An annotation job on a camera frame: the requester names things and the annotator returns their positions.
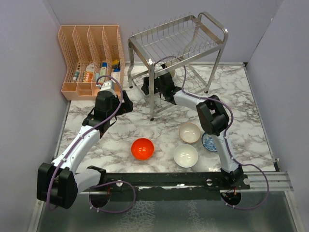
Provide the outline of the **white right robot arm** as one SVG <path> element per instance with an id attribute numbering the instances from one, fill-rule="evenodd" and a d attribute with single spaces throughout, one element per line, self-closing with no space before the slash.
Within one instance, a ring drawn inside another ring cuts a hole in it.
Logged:
<path id="1" fill-rule="evenodd" d="M 197 111 L 202 129 L 212 137 L 221 162 L 222 184 L 233 189 L 239 184 L 243 170 L 235 161 L 234 152 L 228 138 L 227 129 L 233 122 L 225 109 L 229 107 L 218 96 L 202 97 L 174 84 L 170 74 L 164 74 L 154 81 L 155 91 L 163 95 L 167 102 Z"/>

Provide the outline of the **dark patterned cream-inside bowl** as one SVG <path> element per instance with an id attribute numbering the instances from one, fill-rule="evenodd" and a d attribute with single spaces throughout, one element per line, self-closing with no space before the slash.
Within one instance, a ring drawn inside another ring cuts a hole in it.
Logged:
<path id="1" fill-rule="evenodd" d="M 149 83 L 149 77 L 148 76 L 144 77 L 141 90 L 145 95 L 149 95 L 149 84 L 150 84 Z"/>

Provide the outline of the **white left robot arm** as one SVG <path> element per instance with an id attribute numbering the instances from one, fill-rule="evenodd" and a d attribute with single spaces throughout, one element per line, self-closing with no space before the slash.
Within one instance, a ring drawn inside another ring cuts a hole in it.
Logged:
<path id="1" fill-rule="evenodd" d="M 133 103 L 121 84 L 113 77 L 100 85 L 95 106 L 84 119 L 82 126 L 62 154 L 50 164 L 42 163 L 38 168 L 38 200 L 50 207 L 70 208 L 79 193 L 94 188 L 103 190 L 109 185 L 106 170 L 89 166 L 77 173 L 81 161 L 112 126 L 111 119 L 132 112 Z"/>

